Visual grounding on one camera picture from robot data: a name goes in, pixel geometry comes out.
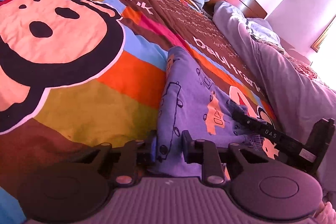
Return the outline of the colorful paul frank bedspread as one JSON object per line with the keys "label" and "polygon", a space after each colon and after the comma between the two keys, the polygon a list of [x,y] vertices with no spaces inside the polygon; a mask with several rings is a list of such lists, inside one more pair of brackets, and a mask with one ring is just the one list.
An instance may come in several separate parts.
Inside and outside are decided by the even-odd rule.
{"label": "colorful paul frank bedspread", "polygon": [[89,146],[157,128],[169,50],[186,50],[252,117],[277,118],[212,20],[184,0],[1,4],[1,223],[24,223],[18,186]]}

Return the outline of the grey lavender duvet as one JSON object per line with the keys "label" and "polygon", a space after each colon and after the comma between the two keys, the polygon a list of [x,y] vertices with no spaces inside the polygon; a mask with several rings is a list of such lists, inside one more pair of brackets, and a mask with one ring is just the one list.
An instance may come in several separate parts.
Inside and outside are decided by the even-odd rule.
{"label": "grey lavender duvet", "polygon": [[287,135],[305,143],[317,121],[335,118],[335,91],[298,73],[271,46],[254,41],[237,7],[217,2],[213,21],[266,93]]}

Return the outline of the framed picture on wall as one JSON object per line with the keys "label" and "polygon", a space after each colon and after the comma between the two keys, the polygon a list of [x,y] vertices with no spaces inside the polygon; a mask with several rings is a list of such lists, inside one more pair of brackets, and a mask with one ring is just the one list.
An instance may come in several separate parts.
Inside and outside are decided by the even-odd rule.
{"label": "framed picture on wall", "polygon": [[333,28],[333,24],[335,23],[335,18],[336,18],[336,15],[333,17],[333,19],[330,21],[330,23],[324,29],[324,31],[322,32],[322,34],[320,34],[320,36],[318,37],[318,39],[310,46],[311,49],[314,50],[315,52],[319,51],[322,42],[327,37],[327,35],[330,32],[330,30]]}

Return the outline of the floral sheet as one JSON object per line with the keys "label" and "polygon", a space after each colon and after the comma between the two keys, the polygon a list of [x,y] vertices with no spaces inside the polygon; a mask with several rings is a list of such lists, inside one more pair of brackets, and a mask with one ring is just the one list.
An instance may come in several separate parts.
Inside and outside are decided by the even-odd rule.
{"label": "floral sheet", "polygon": [[288,52],[286,52],[284,48],[279,47],[278,45],[271,44],[270,46],[273,47],[280,54],[282,54],[293,65],[293,67],[295,68],[296,71],[298,71],[298,73],[306,76],[312,81],[322,84],[327,88],[329,87],[325,82],[323,82],[323,80],[321,80],[318,74],[309,65],[305,64],[304,62],[298,59],[295,59]]}

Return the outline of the blue printed pajama pant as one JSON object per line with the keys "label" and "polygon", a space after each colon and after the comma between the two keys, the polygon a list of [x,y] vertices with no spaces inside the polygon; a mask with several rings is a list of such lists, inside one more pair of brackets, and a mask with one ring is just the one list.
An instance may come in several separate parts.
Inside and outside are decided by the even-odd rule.
{"label": "blue printed pajama pant", "polygon": [[200,176],[201,166],[187,164],[182,152],[182,132],[192,139],[205,139],[218,147],[244,144],[264,151],[264,138],[245,128],[232,114],[238,111],[266,123],[260,106],[252,107],[245,95],[231,86],[223,91],[208,77],[191,55],[181,47],[169,50],[166,85],[159,105],[157,152],[154,172],[173,177]]}

